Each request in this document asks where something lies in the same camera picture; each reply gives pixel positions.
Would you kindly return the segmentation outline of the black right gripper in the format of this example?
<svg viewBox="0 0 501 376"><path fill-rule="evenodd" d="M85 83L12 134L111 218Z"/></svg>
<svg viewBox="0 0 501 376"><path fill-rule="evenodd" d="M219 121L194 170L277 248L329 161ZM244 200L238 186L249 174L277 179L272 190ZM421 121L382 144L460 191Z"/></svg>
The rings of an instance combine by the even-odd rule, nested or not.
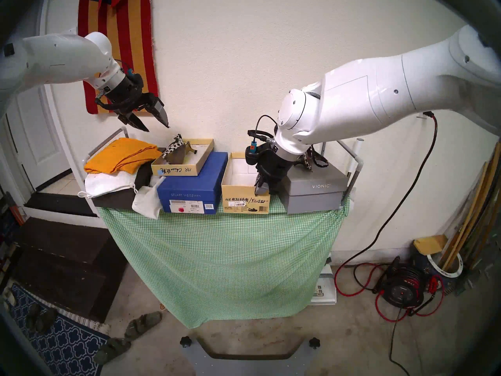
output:
<svg viewBox="0 0 501 376"><path fill-rule="evenodd" d="M254 157L258 171L255 196L278 194L282 180L295 162L295 155L277 145L260 145Z"/></svg>

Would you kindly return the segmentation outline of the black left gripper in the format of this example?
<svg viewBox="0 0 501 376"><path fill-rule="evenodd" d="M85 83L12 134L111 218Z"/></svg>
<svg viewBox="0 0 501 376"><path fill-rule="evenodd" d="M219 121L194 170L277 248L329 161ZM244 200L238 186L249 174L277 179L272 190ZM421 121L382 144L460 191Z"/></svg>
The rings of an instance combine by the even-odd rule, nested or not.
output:
<svg viewBox="0 0 501 376"><path fill-rule="evenodd" d="M143 93L144 82L142 76L135 72L126 72L123 80L114 88L109 86L95 98L95 103L107 111L113 111L125 125L149 132L149 129L137 117L134 111L145 109L162 125L169 128L167 113L160 99L154 99L152 93Z"/></svg>

